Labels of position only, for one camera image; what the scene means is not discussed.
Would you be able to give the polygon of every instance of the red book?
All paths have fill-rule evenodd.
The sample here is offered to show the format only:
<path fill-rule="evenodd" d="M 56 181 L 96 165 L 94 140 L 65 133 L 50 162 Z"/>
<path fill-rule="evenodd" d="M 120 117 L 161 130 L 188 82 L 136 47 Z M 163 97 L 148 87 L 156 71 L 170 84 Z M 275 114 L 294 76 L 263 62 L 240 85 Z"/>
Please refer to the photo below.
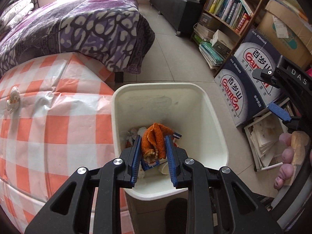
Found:
<path fill-rule="evenodd" d="M 239 34 L 242 34 L 242 32 L 244 31 L 244 29 L 246 28 L 246 26 L 248 25 L 249 20 L 246 20 L 243 27 L 241 28 L 241 30 L 239 31 Z"/>
<path fill-rule="evenodd" d="M 238 23 L 236 27 L 236 31 L 239 33 L 241 28 L 243 27 L 244 23 L 246 20 L 250 20 L 250 17 L 248 16 L 247 13 L 244 13 L 243 17 L 241 18 L 241 21 Z"/>

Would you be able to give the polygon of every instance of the cardboard box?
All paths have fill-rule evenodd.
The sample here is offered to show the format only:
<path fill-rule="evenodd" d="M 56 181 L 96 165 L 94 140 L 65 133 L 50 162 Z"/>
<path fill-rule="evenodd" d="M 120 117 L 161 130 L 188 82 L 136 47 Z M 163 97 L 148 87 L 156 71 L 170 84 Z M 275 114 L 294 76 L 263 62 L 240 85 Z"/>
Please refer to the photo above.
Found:
<path fill-rule="evenodd" d="M 202 13 L 199 23 L 208 29 L 217 30 L 221 26 L 221 22 L 207 13 Z"/>
<path fill-rule="evenodd" d="M 304 21 L 298 17 L 296 13 L 275 0 L 270 0 L 268 2 L 266 10 L 282 20 L 297 35 L 312 54 L 312 27 L 308 22 Z"/>
<path fill-rule="evenodd" d="M 277 100 L 280 96 L 280 89 L 252 77 L 252 72 L 256 68 L 275 69 L 280 59 L 280 53 L 276 48 L 257 30 L 250 29 L 234 56 L 261 94 L 265 105 L 268 106 L 269 103 Z"/>
<path fill-rule="evenodd" d="M 266 6 L 266 14 L 257 30 L 285 57 L 306 69 L 312 61 L 312 32 L 304 22 L 287 7 L 275 0 Z M 278 38 L 273 16 L 282 20 L 287 27 L 288 38 Z"/>
<path fill-rule="evenodd" d="M 210 40 L 211 46 L 219 53 L 228 56 L 235 43 L 226 34 L 217 30 Z"/>
<path fill-rule="evenodd" d="M 215 78 L 236 126 L 252 119 L 266 106 L 247 72 L 232 56 Z"/>

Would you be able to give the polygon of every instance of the tiled floor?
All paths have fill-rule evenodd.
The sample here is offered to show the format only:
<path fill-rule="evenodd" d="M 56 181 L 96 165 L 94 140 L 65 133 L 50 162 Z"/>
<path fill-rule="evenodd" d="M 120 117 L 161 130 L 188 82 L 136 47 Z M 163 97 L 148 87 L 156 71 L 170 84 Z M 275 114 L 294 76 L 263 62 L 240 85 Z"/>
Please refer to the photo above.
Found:
<path fill-rule="evenodd" d="M 175 36 L 174 28 L 154 7 L 140 5 L 141 14 L 148 20 L 156 34 L 150 51 L 143 60 L 140 75 L 126 74 L 124 83 L 143 82 L 191 82 L 203 88 L 215 108 L 229 150 L 229 167 L 253 191 L 274 197 L 277 192 L 273 182 L 278 169 L 254 172 L 251 150 L 241 128 L 236 128 L 227 106 L 214 82 L 213 73 L 202 57 L 198 47 L 189 38 Z M 187 198 L 187 193 L 176 197 Z M 174 197 L 155 201 L 139 201 L 129 198 L 135 214 L 136 234 L 164 234 L 164 212 L 167 203 Z"/>

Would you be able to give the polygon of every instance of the bench leg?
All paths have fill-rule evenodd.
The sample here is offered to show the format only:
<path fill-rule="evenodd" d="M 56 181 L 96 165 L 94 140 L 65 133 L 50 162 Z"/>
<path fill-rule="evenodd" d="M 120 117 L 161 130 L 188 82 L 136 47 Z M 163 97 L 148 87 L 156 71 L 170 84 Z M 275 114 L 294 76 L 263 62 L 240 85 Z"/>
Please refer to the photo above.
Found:
<path fill-rule="evenodd" d="M 124 82 L 124 73 L 115 72 L 115 83 L 123 83 L 123 82 Z"/>

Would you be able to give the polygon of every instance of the bookshelf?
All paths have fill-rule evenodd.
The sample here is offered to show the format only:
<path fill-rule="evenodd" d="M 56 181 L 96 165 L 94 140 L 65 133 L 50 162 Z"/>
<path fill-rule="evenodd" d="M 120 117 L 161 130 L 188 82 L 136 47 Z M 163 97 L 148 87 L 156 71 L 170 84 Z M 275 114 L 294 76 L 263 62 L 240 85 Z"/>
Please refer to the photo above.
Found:
<path fill-rule="evenodd" d="M 220 70 L 223 68 L 224 64 L 227 62 L 227 60 L 235 53 L 235 51 L 237 50 L 237 48 L 239 47 L 239 45 L 241 44 L 241 42 L 244 40 L 245 36 L 247 35 L 247 33 L 249 32 L 249 29 L 253 26 L 253 24 L 255 23 L 256 18 L 259 16 L 259 13 L 262 9 L 265 8 L 266 3 L 269 0 L 246 0 L 248 2 L 251 2 L 255 5 L 255 11 L 253 13 L 253 16 L 250 18 L 249 22 L 247 23 L 246 27 L 244 28 L 244 30 L 241 33 L 238 33 L 234 28 L 232 28 L 228 23 L 226 23 L 225 21 L 223 21 L 221 18 L 219 18 L 218 16 L 216 16 L 215 14 L 209 12 L 209 8 L 207 8 L 207 6 L 209 5 L 209 3 L 211 2 L 211 0 L 207 0 L 204 8 L 202 10 L 202 13 L 206 13 L 212 17 L 214 17 L 215 19 L 217 19 L 218 21 L 220 21 L 222 23 L 222 25 L 229 29 L 232 36 L 235 37 L 235 39 L 233 39 L 233 41 L 235 42 L 235 46 L 234 48 L 230 51 L 229 55 L 226 57 L 226 59 L 224 60 L 224 62 L 220 65 L 220 67 L 216 70 L 216 72 L 214 73 L 214 77 L 216 77 L 216 75 L 220 72 Z M 194 39 L 194 32 L 191 36 L 191 40 L 195 41 Z"/>
<path fill-rule="evenodd" d="M 226 22 L 224 22 L 223 20 L 221 20 L 220 18 L 218 18 L 216 15 L 214 15 L 213 13 L 210 13 L 209 11 L 205 10 L 205 12 L 207 14 L 209 14 L 210 16 L 213 16 L 215 19 L 219 20 L 222 24 L 224 24 L 225 26 L 227 26 L 230 30 L 232 30 L 236 35 L 241 36 L 237 31 L 235 31 L 234 28 L 232 28 L 229 24 L 227 24 Z"/>

